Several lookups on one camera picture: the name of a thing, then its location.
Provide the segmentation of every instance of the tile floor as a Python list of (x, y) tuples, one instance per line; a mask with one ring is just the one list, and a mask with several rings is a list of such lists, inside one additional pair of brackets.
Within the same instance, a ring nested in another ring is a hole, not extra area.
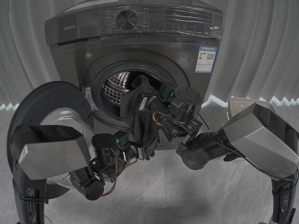
[[(275, 106), (276, 112), (299, 130), (299, 106)], [(211, 129), (225, 124), (227, 108), (211, 103), (201, 114)], [(0, 111), (0, 223), (18, 221), (12, 174), (6, 158), (6, 135), (13, 110)], [(293, 224), (299, 224), (299, 191)], [(174, 150), (156, 151), (150, 161), (138, 161), (118, 178), (107, 197), (88, 201), (76, 190), (50, 200), (45, 214), (53, 224), (163, 223), (257, 224), (272, 215), (271, 181), (244, 160), (210, 161), (202, 170), (188, 169)]]

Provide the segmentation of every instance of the plastic wrap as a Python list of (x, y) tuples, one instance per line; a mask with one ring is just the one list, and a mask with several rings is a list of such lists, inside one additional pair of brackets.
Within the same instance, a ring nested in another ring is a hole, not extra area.
[(157, 3), (117, 4), (102, 6), (100, 17), (103, 40), (119, 38), (114, 35), (157, 33), (217, 40), (222, 37), (223, 14), (216, 9)]

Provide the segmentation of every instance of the white curtain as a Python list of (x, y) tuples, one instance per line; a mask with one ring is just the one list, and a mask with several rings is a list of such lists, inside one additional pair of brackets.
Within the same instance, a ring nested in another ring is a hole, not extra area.
[[(84, 0), (0, 0), (0, 106), (59, 80), (44, 22)], [(299, 0), (202, 0), (224, 13), (210, 95), (299, 104)]]

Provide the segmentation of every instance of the black garment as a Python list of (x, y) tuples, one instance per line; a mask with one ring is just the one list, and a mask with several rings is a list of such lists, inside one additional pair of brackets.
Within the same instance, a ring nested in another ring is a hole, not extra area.
[(141, 93), (157, 92), (150, 86), (146, 76), (138, 76), (132, 83), (134, 90), (121, 97), (121, 119), (130, 126), (134, 142), (146, 147), (147, 160), (154, 155), (159, 140), (158, 126), (148, 111), (137, 111), (141, 102)]

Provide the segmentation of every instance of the energy label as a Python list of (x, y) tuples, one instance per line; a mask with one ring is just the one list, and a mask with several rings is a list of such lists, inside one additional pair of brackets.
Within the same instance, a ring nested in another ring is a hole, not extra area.
[(211, 73), (217, 47), (200, 46), (195, 73)]

